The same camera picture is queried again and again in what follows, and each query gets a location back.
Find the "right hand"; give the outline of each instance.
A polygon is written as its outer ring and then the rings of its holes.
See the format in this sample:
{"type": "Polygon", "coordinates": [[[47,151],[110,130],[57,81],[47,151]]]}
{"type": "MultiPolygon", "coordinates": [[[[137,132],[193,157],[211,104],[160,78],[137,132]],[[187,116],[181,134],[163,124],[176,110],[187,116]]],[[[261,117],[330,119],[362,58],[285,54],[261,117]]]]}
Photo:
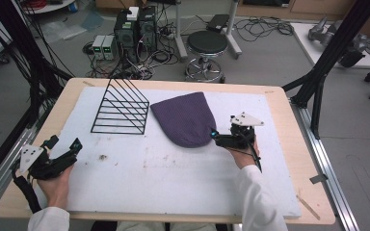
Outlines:
{"type": "Polygon", "coordinates": [[[47,207],[58,207],[64,210],[66,209],[68,197],[68,178],[73,166],[68,167],[57,178],[38,180],[38,184],[47,198],[47,207]]]}
{"type": "MultiPolygon", "coordinates": [[[[256,151],[257,156],[260,156],[259,147],[257,146],[257,139],[256,135],[254,135],[254,144],[253,148],[256,151]]],[[[232,154],[233,159],[235,160],[236,166],[238,166],[240,169],[246,166],[256,165],[256,162],[253,159],[251,154],[251,149],[247,148],[245,150],[237,150],[237,149],[226,149],[232,154]]]]}

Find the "white sleeve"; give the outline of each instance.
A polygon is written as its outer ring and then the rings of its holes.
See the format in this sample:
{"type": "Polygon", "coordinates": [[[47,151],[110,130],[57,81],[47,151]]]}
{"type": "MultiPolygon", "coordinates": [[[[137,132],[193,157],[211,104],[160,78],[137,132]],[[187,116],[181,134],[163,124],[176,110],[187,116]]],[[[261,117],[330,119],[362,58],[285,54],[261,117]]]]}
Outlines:
{"type": "Polygon", "coordinates": [[[68,230],[70,214],[57,207],[48,207],[33,214],[29,219],[28,231],[68,230]]]}
{"type": "Polygon", "coordinates": [[[284,218],[257,166],[243,167],[236,184],[243,199],[243,230],[287,230],[284,218]]]}

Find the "purple cloth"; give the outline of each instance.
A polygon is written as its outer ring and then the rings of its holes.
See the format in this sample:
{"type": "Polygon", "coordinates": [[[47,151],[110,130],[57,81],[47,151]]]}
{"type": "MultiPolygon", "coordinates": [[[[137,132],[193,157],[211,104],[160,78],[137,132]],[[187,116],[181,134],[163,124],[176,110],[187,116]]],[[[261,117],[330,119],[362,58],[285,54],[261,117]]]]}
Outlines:
{"type": "Polygon", "coordinates": [[[165,135],[182,147],[201,147],[212,141],[215,118],[203,92],[195,92],[151,105],[165,135]]]}

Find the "black wire rack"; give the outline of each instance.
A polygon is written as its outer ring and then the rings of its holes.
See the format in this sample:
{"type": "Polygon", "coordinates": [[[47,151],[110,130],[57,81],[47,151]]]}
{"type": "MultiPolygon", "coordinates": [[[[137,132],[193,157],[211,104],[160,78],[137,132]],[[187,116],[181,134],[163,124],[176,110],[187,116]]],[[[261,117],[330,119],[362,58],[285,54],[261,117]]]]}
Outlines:
{"type": "Polygon", "coordinates": [[[143,135],[149,101],[127,79],[110,79],[92,133],[143,135]]]}

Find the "wooden table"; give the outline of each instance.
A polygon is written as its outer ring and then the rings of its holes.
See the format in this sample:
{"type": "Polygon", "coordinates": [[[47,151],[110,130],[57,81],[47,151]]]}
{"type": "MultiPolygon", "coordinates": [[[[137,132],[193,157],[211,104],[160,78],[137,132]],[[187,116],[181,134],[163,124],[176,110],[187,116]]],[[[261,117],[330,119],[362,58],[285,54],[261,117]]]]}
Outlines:
{"type": "MultiPolygon", "coordinates": [[[[332,224],[335,222],[330,202],[321,183],[313,185],[309,178],[318,173],[304,142],[303,135],[295,119],[287,96],[280,87],[219,85],[206,83],[182,83],[162,81],[133,81],[139,89],[150,90],[198,90],[240,92],[265,95],[272,113],[277,134],[303,215],[297,219],[287,219],[287,223],[332,224]]],[[[85,87],[106,87],[108,80],[75,78],[68,81],[49,117],[37,135],[34,145],[40,145],[52,135],[60,135],[68,116],[85,87]]],[[[27,201],[21,191],[11,183],[0,199],[0,218],[29,218],[27,201]]],[[[71,218],[108,220],[154,220],[154,221],[193,221],[240,223],[240,217],[211,218],[179,215],[139,215],[116,213],[75,213],[71,218]]]]}

